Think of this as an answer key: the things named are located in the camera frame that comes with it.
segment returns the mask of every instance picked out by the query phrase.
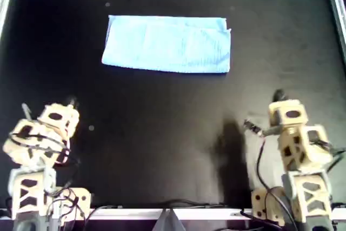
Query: gray bracket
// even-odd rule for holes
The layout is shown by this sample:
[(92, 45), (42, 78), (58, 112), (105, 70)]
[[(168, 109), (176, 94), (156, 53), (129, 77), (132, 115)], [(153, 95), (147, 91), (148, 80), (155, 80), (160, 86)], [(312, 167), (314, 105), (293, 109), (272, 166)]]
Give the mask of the gray bracket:
[(173, 209), (164, 209), (152, 231), (185, 231), (185, 228)]

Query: blue towel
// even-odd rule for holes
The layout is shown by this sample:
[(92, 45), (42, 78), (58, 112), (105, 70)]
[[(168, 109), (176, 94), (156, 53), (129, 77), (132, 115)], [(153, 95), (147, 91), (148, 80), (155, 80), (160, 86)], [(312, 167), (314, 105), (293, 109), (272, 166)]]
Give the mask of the blue towel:
[(109, 16), (102, 63), (172, 72), (228, 72), (230, 30), (224, 18)]

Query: blue cloth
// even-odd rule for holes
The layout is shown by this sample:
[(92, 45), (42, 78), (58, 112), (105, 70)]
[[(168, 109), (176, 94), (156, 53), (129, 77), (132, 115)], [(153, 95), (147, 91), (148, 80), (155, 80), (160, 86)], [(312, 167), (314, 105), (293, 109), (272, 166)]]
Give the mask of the blue cloth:
[(109, 16), (102, 63), (186, 73), (230, 68), (225, 18)]

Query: black table surface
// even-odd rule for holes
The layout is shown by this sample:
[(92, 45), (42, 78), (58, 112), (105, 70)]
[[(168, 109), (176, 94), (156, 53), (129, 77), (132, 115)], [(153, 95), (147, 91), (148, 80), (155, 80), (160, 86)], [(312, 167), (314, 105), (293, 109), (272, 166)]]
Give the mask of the black table surface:
[[(185, 75), (103, 65), (108, 15), (226, 17), (231, 70)], [(268, 126), (277, 88), (345, 146), (346, 80), (329, 0), (11, 0), (0, 47), (0, 137), (24, 117), (23, 102), (37, 116), (74, 95), (81, 120), (72, 149), (82, 161), (74, 186), (88, 188), (94, 204), (189, 199), (250, 207), (254, 169), (238, 124), (250, 117)], [(3, 199), (15, 165), (4, 153), (0, 161)], [(330, 174), (337, 201), (346, 198), (345, 166)], [(72, 169), (57, 171), (62, 184)]]

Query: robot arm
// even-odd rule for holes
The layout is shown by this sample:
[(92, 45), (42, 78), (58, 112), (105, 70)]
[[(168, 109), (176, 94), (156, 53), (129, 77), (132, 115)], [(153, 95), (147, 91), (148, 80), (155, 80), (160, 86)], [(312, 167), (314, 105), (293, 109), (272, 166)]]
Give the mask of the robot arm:
[(8, 183), (14, 230), (59, 230), (67, 221), (85, 220), (90, 193), (70, 188), (71, 180), (57, 187), (53, 168), (55, 163), (72, 159), (69, 140), (79, 121), (74, 102), (46, 105), (37, 120), (24, 112), (26, 119), (17, 123), (3, 146), (4, 152), (21, 164), (11, 171)]
[[(269, 122), (268, 130), (247, 120), (244, 123), (247, 129), (262, 138), (278, 135), (278, 149), (285, 169), (283, 187), (270, 189), (263, 183), (266, 189), (252, 192), (254, 216), (280, 226), (290, 226), (293, 230), (313, 230), (315, 227), (334, 230), (331, 185), (325, 167), (340, 151), (329, 143), (323, 126), (307, 126), (304, 105), (299, 100), (288, 99), (281, 90), (275, 93), (273, 103), (269, 105)], [(286, 201), (286, 206), (291, 208), (289, 214), (295, 223), (287, 222), (284, 217), (287, 212), (278, 199)]]

